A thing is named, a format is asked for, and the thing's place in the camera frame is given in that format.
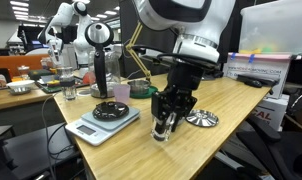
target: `small cup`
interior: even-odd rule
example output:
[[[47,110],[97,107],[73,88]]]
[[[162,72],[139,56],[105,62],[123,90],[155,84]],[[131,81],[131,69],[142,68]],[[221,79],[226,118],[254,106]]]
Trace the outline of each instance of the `small cup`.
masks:
[[[113,93],[116,102],[128,104],[130,100],[130,85],[117,84],[113,86]]]
[[[77,97],[77,90],[75,87],[75,79],[72,74],[72,67],[57,68],[59,75],[60,86],[65,100],[75,100]]]
[[[23,80],[29,79],[29,70],[30,70],[30,67],[25,66],[25,65],[18,67],[19,74]]]

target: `scale display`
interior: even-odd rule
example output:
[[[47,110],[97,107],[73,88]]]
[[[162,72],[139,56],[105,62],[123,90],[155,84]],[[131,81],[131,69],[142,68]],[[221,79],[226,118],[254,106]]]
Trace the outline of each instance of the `scale display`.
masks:
[[[129,107],[129,113],[113,121],[98,120],[92,111],[81,116],[80,119],[66,125],[66,129],[93,146],[98,146],[132,121],[138,119],[140,110]]]

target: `wooden desk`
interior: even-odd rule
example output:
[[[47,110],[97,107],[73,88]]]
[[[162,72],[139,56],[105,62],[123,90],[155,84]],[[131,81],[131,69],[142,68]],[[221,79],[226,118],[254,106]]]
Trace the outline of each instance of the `wooden desk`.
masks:
[[[44,93],[41,89],[31,90],[30,93],[13,96],[8,90],[0,90],[0,110],[19,105],[44,101],[50,97],[50,94]]]
[[[153,76],[151,81],[162,91],[166,75]],[[219,124],[200,128],[184,122],[168,142],[157,142],[150,136],[151,99],[130,99],[129,105],[141,110],[140,119],[100,146],[91,146],[79,138],[76,141],[96,179],[194,178],[269,90],[229,78],[202,82],[193,92],[198,99],[194,109],[213,112]],[[68,123],[102,102],[90,96],[66,102],[62,94],[55,100]]]

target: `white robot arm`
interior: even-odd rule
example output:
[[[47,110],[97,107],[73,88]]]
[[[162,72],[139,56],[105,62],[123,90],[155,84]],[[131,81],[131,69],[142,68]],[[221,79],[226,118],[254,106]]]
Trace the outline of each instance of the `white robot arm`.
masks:
[[[174,64],[164,91],[152,94],[154,124],[151,135],[168,140],[180,120],[195,105],[192,97],[206,68],[216,65],[220,35],[229,21],[235,0],[133,0],[140,21],[153,30],[177,28],[171,56]]]
[[[49,31],[52,28],[54,35],[61,33],[62,27],[70,25],[73,15],[79,16],[77,38],[74,40],[73,44],[81,74],[81,70],[87,69],[89,59],[88,53],[93,49],[84,37],[85,28],[92,23],[91,17],[88,15],[87,8],[84,3],[62,3],[57,14],[49,20],[44,29],[38,35],[38,39],[42,44],[48,44],[50,48],[49,54],[54,63],[58,66],[63,66],[63,58],[60,56],[63,49],[63,42],[58,37],[50,35]]]

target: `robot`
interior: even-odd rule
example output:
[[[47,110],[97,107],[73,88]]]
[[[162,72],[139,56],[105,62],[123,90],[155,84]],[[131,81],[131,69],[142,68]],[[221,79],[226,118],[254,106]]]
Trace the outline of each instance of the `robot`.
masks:
[[[179,30],[167,86],[152,94],[151,135],[168,140],[178,123],[188,116],[197,99],[192,96],[205,70],[217,65],[220,35],[229,21],[235,0],[133,0],[144,26],[161,31]]]
[[[61,56],[63,42],[56,37],[56,34],[61,33],[61,27],[70,25],[73,15],[79,16],[77,38],[73,41],[73,45],[77,55],[79,73],[82,77],[88,71],[89,53],[93,50],[93,47],[87,42],[84,35],[85,29],[92,23],[84,3],[62,3],[57,14],[49,19],[44,29],[38,35],[38,39],[42,44],[47,44],[49,46],[48,53],[54,63],[57,66],[63,66],[64,62]],[[54,36],[49,34],[51,28],[53,29]]]

